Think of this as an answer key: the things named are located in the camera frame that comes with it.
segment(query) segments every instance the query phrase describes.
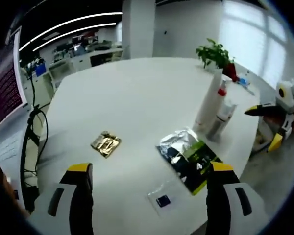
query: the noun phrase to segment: small blue box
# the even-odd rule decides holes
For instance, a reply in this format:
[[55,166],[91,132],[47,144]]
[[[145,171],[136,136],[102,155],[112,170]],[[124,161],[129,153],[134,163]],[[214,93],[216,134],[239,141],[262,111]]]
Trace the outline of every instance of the small blue box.
[[43,63],[43,64],[36,66],[35,71],[36,71],[36,76],[39,77],[40,75],[44,74],[47,71],[46,65]]

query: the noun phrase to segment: monitor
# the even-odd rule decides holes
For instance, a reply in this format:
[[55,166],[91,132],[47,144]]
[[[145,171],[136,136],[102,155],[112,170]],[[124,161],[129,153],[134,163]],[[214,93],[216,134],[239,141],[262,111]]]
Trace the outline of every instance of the monitor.
[[56,47],[56,51],[63,51],[63,50],[69,50],[70,48],[72,47],[71,44],[68,44],[68,43],[64,43],[64,44],[61,44],[61,45],[58,45]]
[[82,43],[84,40],[85,40],[85,37],[83,35],[79,35],[79,36],[76,36],[76,37],[72,38],[72,43],[74,45],[76,45],[76,44]]
[[28,105],[20,78],[20,30],[0,50],[0,126],[27,112]]

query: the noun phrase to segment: white wall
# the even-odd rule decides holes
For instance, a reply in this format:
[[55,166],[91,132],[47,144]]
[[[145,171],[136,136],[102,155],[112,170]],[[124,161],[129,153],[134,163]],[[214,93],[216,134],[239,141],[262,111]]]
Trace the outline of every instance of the white wall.
[[218,40],[221,17],[221,1],[192,0],[156,7],[153,56],[197,58],[195,49],[207,44],[207,38]]
[[115,27],[116,36],[117,36],[117,43],[122,43],[122,21],[117,24]]

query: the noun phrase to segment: potted plant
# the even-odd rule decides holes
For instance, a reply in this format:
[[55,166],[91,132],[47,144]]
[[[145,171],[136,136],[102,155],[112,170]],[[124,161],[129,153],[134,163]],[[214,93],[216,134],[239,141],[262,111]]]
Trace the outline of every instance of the potted plant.
[[230,63],[229,52],[223,48],[222,44],[216,43],[214,40],[207,38],[210,42],[209,46],[199,46],[196,54],[203,61],[204,68],[207,66],[215,67],[213,69],[223,69]]

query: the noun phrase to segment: computer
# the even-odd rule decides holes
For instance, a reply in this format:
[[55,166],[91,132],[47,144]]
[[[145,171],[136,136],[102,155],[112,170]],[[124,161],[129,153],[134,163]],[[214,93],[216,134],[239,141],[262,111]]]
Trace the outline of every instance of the computer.
[[74,45],[80,44],[85,40],[85,37],[83,35],[72,37],[72,43]]
[[20,78],[20,31],[19,28],[0,50],[0,167],[20,206],[28,209],[24,164],[30,129],[27,121],[32,107],[26,100]]
[[56,51],[68,51],[72,47],[72,43],[64,43],[56,47]]

